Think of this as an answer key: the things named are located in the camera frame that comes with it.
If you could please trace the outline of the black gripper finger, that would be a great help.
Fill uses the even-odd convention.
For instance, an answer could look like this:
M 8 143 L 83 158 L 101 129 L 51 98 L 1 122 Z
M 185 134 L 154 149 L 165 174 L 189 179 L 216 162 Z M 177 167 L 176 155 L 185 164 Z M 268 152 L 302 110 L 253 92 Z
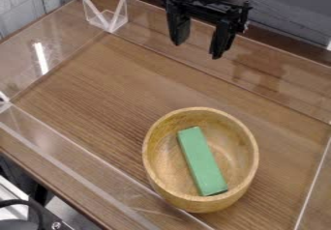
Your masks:
M 170 40 L 176 45 L 181 45 L 190 35 L 190 16 L 185 6 L 166 1 L 166 23 Z
M 221 19 L 216 24 L 209 46 L 209 54 L 213 59 L 222 57 L 231 48 L 237 32 L 237 26 L 229 19 Z

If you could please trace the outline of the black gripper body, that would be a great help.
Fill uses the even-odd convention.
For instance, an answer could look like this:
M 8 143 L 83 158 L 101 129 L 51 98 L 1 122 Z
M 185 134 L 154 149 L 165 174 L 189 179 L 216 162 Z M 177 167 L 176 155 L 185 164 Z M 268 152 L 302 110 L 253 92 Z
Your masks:
M 251 10 L 248 0 L 165 0 L 166 17 L 172 26 L 189 21 L 192 17 L 212 24 L 228 19 L 235 30 L 244 32 Z

